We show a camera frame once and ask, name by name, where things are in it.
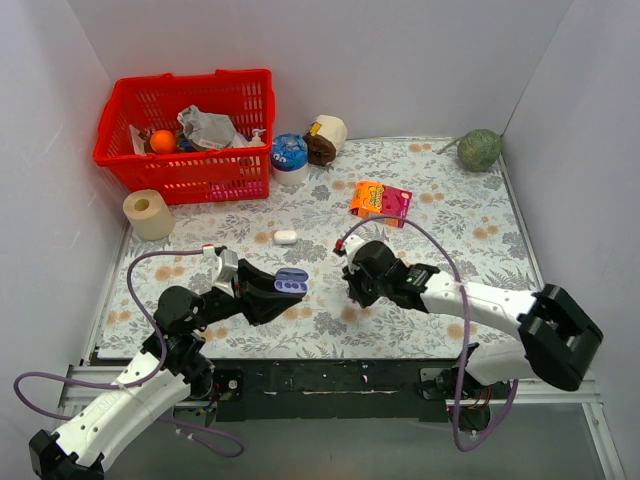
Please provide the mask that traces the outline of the purple earbud charging case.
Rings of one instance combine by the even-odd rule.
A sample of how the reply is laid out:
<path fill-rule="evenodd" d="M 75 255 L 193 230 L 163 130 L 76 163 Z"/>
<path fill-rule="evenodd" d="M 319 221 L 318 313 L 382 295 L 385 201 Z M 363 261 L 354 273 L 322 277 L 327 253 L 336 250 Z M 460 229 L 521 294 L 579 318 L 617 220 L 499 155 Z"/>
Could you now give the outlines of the purple earbud charging case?
<path fill-rule="evenodd" d="M 302 269 L 286 267 L 275 273 L 274 288 L 282 293 L 299 294 L 308 291 L 309 274 Z"/>

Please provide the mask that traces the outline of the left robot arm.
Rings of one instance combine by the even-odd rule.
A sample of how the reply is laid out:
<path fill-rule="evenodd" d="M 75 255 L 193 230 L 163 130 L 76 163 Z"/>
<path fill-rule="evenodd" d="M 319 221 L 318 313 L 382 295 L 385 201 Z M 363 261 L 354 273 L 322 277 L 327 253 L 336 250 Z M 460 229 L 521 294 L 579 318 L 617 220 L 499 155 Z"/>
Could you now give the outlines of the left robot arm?
<path fill-rule="evenodd" d="M 212 288 L 197 294 L 172 286 L 162 292 L 157 328 L 124 370 L 80 413 L 29 442 L 41 479 L 101 479 L 138 435 L 184 399 L 215 402 L 225 390 L 213 363 L 201 354 L 201 332 L 237 314 L 251 325 L 269 323 L 307 294 L 305 271 L 267 274 L 244 259 L 217 258 Z"/>

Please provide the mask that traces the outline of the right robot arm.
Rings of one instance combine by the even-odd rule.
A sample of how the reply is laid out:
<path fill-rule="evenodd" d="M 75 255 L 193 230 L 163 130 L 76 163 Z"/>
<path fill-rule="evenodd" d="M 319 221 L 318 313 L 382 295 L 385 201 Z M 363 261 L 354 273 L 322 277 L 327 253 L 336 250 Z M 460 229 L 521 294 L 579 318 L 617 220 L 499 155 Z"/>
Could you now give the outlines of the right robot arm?
<path fill-rule="evenodd" d="M 451 399 L 456 390 L 475 402 L 460 413 L 460 426 L 468 433 L 489 425 L 490 395 L 508 391 L 509 380 L 538 378 L 563 391 L 577 390 L 604 338 L 556 285 L 533 292 L 462 284 L 435 266 L 408 266 L 386 244 L 355 235 L 337 241 L 334 251 L 346 259 L 348 296 L 362 308 L 386 298 L 407 310 L 468 317 L 508 335 L 496 345 L 470 344 L 465 358 L 421 383 L 428 399 Z"/>

